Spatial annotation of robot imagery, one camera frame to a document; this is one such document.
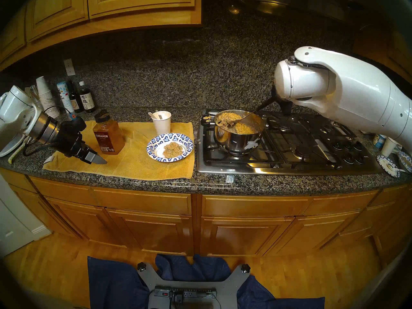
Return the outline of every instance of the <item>gas stove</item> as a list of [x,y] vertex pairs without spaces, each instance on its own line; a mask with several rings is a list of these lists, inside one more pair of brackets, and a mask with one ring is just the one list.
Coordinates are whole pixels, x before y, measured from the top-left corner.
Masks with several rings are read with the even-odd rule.
[[213,120],[220,110],[202,112],[198,130],[197,171],[251,175],[352,175],[381,173],[376,159],[346,126],[321,115],[258,112],[265,121],[262,141],[236,157],[218,148]]

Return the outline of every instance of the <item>range hood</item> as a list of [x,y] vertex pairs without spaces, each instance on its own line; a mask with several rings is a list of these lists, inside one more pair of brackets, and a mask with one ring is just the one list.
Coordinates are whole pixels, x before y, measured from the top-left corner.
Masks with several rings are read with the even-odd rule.
[[256,8],[264,13],[275,14],[279,8],[295,8],[326,16],[344,23],[363,26],[382,19],[382,14],[370,0],[254,0]]

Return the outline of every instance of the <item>glass bottle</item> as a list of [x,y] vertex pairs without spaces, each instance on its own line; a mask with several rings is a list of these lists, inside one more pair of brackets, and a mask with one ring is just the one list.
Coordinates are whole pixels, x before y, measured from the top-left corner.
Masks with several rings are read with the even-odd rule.
[[83,107],[87,113],[91,113],[96,109],[96,107],[94,106],[94,101],[91,97],[90,88],[84,83],[84,81],[80,81],[79,85],[79,94],[82,99]]
[[75,113],[81,113],[84,111],[83,103],[80,98],[80,95],[78,92],[76,92],[73,82],[72,81],[67,81],[67,89],[69,90],[69,99],[70,102],[72,103],[73,109]]
[[96,125],[93,127],[94,135],[103,154],[117,155],[124,147],[122,131],[117,121],[110,118],[106,110],[101,110],[94,115]]

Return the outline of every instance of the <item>stainless steel pot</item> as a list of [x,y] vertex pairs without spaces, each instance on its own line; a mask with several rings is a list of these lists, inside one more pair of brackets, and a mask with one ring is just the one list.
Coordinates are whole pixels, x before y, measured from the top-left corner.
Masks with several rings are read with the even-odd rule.
[[249,154],[262,140],[262,132],[265,129],[265,123],[256,114],[251,114],[242,123],[254,128],[258,131],[255,134],[236,134],[229,132],[222,127],[219,127],[216,122],[219,121],[219,116],[222,113],[235,113],[242,117],[250,112],[245,110],[224,110],[215,115],[215,134],[214,139],[216,144],[234,156],[243,156]]

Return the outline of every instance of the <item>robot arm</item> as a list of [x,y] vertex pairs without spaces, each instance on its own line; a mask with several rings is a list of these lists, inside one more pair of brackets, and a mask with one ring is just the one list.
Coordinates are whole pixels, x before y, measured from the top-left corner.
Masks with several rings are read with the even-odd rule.
[[74,156],[88,164],[105,164],[106,161],[82,140],[80,132],[85,127],[84,121],[80,118],[59,123],[44,113],[16,86],[0,98],[0,150],[17,133],[23,133],[44,145],[55,148],[67,157]]
[[304,46],[277,64],[278,96],[341,124],[384,134],[412,150],[412,103],[378,68]]

